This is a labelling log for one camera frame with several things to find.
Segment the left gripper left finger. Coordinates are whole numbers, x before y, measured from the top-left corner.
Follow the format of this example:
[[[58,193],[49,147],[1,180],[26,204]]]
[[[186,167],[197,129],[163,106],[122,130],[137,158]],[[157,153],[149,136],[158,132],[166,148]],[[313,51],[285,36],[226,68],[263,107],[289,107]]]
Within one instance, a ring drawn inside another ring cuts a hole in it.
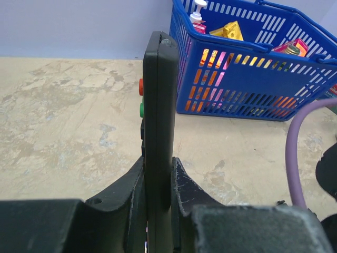
[[[144,252],[147,207],[143,157],[110,186],[87,199],[95,212],[93,252]]]

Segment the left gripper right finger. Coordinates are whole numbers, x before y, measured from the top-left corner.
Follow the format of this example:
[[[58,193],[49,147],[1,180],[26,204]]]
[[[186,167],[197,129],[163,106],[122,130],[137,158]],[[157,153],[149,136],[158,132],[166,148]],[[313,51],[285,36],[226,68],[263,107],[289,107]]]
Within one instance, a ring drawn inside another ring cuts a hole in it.
[[[208,195],[173,158],[171,223],[174,252],[223,252],[225,206]]]

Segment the black remote control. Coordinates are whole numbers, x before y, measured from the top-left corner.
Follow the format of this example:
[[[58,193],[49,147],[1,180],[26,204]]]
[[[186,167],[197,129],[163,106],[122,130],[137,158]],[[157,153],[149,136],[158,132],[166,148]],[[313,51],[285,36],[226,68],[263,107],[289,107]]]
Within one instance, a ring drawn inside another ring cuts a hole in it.
[[[151,34],[139,80],[147,251],[173,252],[171,171],[179,51],[165,32]]]

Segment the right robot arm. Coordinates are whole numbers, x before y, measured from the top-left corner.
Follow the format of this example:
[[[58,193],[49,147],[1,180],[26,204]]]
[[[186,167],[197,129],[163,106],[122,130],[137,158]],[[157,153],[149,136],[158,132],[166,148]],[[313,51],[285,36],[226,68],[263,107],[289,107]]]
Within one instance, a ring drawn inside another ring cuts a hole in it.
[[[324,152],[315,175],[320,187],[336,200],[336,143]]]

